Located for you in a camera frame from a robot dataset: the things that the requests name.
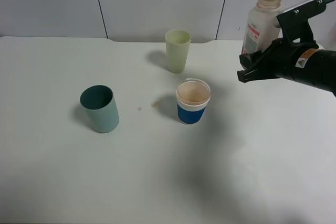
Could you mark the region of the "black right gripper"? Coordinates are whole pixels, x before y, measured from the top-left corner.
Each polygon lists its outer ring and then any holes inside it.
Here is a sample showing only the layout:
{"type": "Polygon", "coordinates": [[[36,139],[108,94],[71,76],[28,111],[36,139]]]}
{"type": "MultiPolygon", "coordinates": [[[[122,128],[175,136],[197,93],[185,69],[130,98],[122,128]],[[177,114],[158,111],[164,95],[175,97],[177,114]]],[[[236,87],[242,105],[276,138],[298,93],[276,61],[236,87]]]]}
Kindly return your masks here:
{"type": "Polygon", "coordinates": [[[237,71],[242,83],[259,80],[287,79],[302,84],[319,83],[319,46],[316,42],[290,44],[275,39],[264,51],[239,56],[243,70],[237,71]],[[271,70],[267,66],[271,53],[271,70]]]}

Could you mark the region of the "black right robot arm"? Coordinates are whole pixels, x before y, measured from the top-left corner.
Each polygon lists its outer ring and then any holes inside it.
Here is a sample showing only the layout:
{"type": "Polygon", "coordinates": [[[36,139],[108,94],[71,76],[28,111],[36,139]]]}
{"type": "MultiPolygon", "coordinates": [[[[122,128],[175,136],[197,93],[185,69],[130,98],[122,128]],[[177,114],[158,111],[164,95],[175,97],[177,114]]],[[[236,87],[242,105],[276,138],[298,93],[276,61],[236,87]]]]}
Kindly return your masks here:
{"type": "Polygon", "coordinates": [[[237,72],[243,83],[283,78],[335,94],[335,51],[315,42],[274,40],[265,51],[239,56],[245,70],[237,72]]]}

